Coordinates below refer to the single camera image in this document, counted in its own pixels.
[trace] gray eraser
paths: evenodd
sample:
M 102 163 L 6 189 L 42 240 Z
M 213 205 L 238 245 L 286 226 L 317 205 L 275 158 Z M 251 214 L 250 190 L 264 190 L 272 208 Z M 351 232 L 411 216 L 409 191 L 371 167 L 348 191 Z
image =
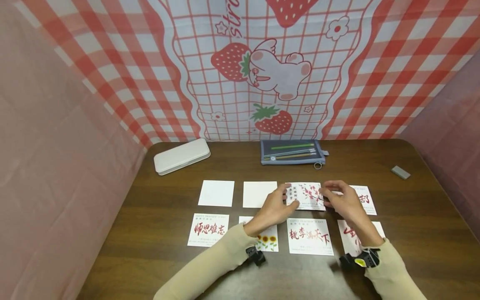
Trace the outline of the gray eraser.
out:
M 408 177 L 410 177 L 410 173 L 408 173 L 407 171 L 403 170 L 403 169 L 400 168 L 399 166 L 393 167 L 392 172 L 394 172 L 395 174 L 397 174 L 398 176 L 400 176 L 400 177 L 403 178 L 403 179 L 407 179 Z

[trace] beige sleeve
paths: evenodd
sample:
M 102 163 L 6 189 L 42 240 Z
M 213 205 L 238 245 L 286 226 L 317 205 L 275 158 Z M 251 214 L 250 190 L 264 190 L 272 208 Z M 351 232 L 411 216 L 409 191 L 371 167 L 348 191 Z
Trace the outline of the beige sleeve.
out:
M 230 228 L 212 247 L 184 266 L 154 296 L 154 300 L 195 299 L 220 276 L 247 260 L 246 249 L 257 238 L 247 236 L 243 224 Z
M 400 254 L 388 239 L 379 247 L 380 264 L 368 268 L 365 276 L 370 279 L 383 300 L 426 300 L 407 272 Z

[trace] strawberry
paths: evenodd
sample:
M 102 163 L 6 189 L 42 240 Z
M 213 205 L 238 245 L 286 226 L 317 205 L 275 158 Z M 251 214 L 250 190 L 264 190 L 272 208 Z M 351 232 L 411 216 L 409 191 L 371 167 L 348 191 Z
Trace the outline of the strawberry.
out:
M 295 24 L 318 0 L 266 0 L 283 28 Z
M 235 82 L 246 81 L 250 73 L 250 49 L 241 43 L 231 43 L 212 55 L 212 65 L 225 78 Z
M 292 116 L 279 108 L 262 107 L 260 104 L 254 104 L 258 107 L 251 119 L 255 121 L 255 127 L 262 131 L 273 134 L 284 134 L 290 130 L 292 126 Z

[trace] card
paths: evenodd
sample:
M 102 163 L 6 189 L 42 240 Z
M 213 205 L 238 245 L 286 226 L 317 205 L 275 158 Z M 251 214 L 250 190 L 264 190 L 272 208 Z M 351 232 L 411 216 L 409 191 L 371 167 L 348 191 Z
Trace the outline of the card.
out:
M 326 220 L 290 218 L 287 230 L 291 254 L 334 255 Z
M 243 207 L 261 208 L 267 195 L 276 188 L 276 181 L 245 181 L 243 183 Z
M 234 181 L 204 180 L 198 205 L 232 207 Z
M 187 246 L 212 247 L 228 229 L 229 215 L 194 214 Z
M 368 190 L 367 186 L 362 185 L 350 185 L 359 196 L 360 202 L 363 205 L 363 209 L 367 213 L 367 215 L 376 216 L 377 211 L 375 210 L 375 206 L 373 205 L 372 195 L 370 195 L 370 191 Z
M 378 233 L 382 238 L 385 237 L 384 229 L 380 222 L 372 222 L 377 228 Z M 361 243 L 357 237 L 357 233 L 347 225 L 345 220 L 338 220 L 338 229 L 342 237 L 343 250 L 345 254 L 350 253 L 352 256 L 357 256 L 361 253 Z
M 287 189 L 287 205 L 298 200 L 299 210 L 325 210 L 324 197 L 318 191 L 321 187 L 318 182 L 291 182 L 291 185 Z
M 247 224 L 252 218 L 252 216 L 239 216 L 239 222 Z M 255 244 L 257 250 L 266 252 L 278 252 L 278 231 L 276 225 L 267 228 L 257 237 L 258 241 Z

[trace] red gingham fabric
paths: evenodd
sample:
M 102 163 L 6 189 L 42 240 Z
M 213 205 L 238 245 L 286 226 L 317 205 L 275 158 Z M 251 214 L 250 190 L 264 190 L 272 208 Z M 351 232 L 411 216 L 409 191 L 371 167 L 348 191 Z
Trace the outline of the red gingham fabric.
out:
M 480 48 L 476 0 L 280 3 L 14 5 L 145 147 L 198 137 L 392 138 Z M 250 73 L 240 79 L 227 78 L 226 62 L 212 63 L 234 45 L 250 56 Z M 256 59 L 260 65 L 268 58 L 255 73 Z M 285 123 L 263 119 L 287 130 L 268 132 L 252 120 L 255 105 L 287 116 Z

